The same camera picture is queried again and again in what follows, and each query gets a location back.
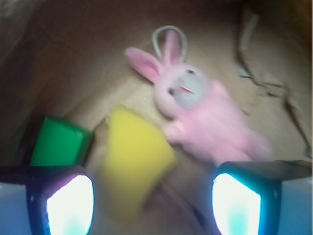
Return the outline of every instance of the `brown cardboard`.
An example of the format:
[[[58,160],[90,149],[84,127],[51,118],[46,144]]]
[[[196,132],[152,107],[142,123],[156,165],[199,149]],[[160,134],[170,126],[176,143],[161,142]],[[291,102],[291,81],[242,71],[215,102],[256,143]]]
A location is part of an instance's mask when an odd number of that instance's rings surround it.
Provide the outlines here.
[[[166,24],[184,31],[187,62],[225,84],[251,128],[272,143],[273,159],[308,160],[310,60],[251,11],[245,11],[249,14],[241,22],[247,27],[241,25],[236,44],[240,9],[239,1],[46,1],[0,68],[0,164],[12,163],[17,152],[25,154],[44,116],[64,117],[95,132],[86,164],[96,192],[91,234],[217,234],[208,193],[215,168],[179,146],[178,166],[160,182],[131,228],[107,218],[97,173],[106,154],[112,108],[124,104],[158,127],[166,122],[153,104],[152,84],[124,57],[130,46],[153,53],[151,34]],[[238,52],[252,79],[238,76]],[[206,217],[206,225],[194,209]]]

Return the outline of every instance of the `bunny arm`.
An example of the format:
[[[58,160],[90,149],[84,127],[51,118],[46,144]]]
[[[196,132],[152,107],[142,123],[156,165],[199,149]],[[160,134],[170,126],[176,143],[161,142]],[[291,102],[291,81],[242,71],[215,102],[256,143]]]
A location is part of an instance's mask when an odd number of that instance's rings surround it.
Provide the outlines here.
[[[168,142],[184,143],[187,140],[186,128],[181,121],[174,120],[163,127],[163,132]]]

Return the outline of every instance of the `bunny ear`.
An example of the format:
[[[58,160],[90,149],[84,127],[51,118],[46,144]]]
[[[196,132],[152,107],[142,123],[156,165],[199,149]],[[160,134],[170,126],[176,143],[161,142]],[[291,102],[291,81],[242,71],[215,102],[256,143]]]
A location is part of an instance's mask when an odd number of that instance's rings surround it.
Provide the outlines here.
[[[157,37],[160,32],[167,30],[164,53],[158,46]],[[152,34],[153,47],[159,59],[162,59],[166,67],[181,63],[186,58],[187,38],[186,35],[177,27],[166,25],[155,30]]]
[[[182,62],[180,59],[181,45],[179,35],[174,30],[168,30],[164,46],[163,62],[165,66],[172,66]]]
[[[126,49],[125,55],[138,73],[153,83],[157,81],[163,66],[153,55],[134,47]]]

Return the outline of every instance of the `plush toy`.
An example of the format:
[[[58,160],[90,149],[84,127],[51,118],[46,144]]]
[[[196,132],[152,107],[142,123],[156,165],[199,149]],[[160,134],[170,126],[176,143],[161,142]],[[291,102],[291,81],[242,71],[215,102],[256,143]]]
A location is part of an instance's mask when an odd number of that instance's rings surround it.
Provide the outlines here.
[[[167,34],[162,55],[156,42],[163,30]],[[186,38],[182,31],[162,27],[153,34],[153,41],[159,60],[134,47],[125,54],[130,65],[154,83],[156,106],[173,119],[163,128],[167,141],[180,143],[195,157],[217,166],[225,161],[267,160],[268,142],[249,129],[224,85],[183,62]]]

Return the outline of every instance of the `torn cardboard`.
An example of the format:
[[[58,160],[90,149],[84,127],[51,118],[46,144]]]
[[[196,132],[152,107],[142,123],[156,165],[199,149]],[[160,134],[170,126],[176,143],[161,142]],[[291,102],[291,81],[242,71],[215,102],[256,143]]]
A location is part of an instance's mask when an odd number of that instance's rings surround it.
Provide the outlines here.
[[[308,103],[312,102],[312,83],[310,84],[312,75],[310,75],[309,71],[303,71],[302,68],[305,65],[292,66],[293,73],[288,73],[289,65],[297,60],[297,58],[291,57],[291,54],[295,53],[293,50],[296,47],[290,41],[284,40],[285,37],[282,33],[278,31],[273,33],[273,29],[269,28],[248,7],[244,8],[241,20],[240,38],[237,48],[240,58],[239,62],[251,74],[253,82],[263,90],[262,93],[257,93],[254,99],[265,94],[283,99],[289,107],[286,109],[286,112],[290,113],[306,144],[304,154],[312,158],[312,126],[310,127],[312,123],[312,105],[308,106]],[[268,48],[277,49],[273,53],[264,53]],[[278,71],[275,68],[275,64],[280,64],[281,62],[285,71]],[[309,86],[295,82],[301,76],[301,81],[306,81]],[[302,94],[302,100],[298,98],[298,94]],[[246,113],[252,112],[255,105],[256,102],[252,102]]]

